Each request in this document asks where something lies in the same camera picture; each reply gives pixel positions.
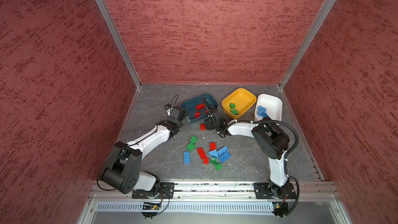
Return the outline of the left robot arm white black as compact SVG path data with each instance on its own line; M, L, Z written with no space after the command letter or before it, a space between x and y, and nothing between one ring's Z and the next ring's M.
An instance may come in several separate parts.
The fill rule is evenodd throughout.
M117 142L102 163L96 182L102 181L126 195L134 190L145 191L152 197L160 193L160 179L141 170L142 159L159 145L173 138L190 123L188 111L180 106L171 108L167 120L158 122L142 137L123 143Z

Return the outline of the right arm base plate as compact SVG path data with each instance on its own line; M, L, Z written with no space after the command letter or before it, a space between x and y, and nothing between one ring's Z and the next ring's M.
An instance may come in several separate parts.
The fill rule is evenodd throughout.
M272 182L254 183L254 192L256 199L293 200L297 196L293 184L289 181L281 187Z

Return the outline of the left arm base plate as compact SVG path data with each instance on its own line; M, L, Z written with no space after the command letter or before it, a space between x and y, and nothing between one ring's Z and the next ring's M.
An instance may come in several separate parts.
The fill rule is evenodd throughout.
M174 195L175 183L159 182L155 183L150 191L133 190L132 199L172 199Z

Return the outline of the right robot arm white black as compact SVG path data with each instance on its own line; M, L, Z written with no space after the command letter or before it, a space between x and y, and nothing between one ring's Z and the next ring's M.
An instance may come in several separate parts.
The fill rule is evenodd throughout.
M256 140L260 150L269 161L269 195L282 198L287 191L290 179L287 173L287 157L296 145L289 148L290 138L281 126L288 128L297 137L294 128L278 120L264 117L258 121L236 120L227 121L217 112L208 114L204 121L208 131L216 130L222 137L245 136Z

